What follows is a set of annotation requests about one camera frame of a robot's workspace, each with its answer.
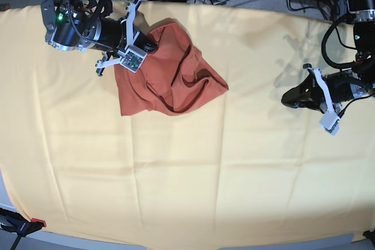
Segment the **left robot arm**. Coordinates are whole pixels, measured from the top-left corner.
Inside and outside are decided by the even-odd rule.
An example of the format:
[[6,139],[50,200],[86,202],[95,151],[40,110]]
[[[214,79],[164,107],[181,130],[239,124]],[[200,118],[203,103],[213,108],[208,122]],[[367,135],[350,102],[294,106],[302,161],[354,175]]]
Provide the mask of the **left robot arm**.
[[[298,86],[288,90],[281,102],[288,108],[307,108],[326,113],[330,109],[343,115],[343,102],[348,104],[374,97],[374,0],[346,0],[347,11],[335,18],[326,31],[321,53],[325,63],[337,73],[322,75],[320,69],[304,64],[308,76]],[[327,53],[332,32],[341,23],[353,26],[355,59],[336,63]]]

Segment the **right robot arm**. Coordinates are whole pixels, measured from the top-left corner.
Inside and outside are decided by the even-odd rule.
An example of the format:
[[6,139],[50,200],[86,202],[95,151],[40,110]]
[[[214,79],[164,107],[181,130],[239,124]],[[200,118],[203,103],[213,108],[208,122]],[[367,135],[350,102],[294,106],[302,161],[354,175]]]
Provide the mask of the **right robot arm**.
[[42,0],[45,41],[57,50],[94,49],[115,57],[125,53],[128,30],[133,31],[134,46],[149,53],[157,44],[143,34],[129,14],[115,20],[112,0]]

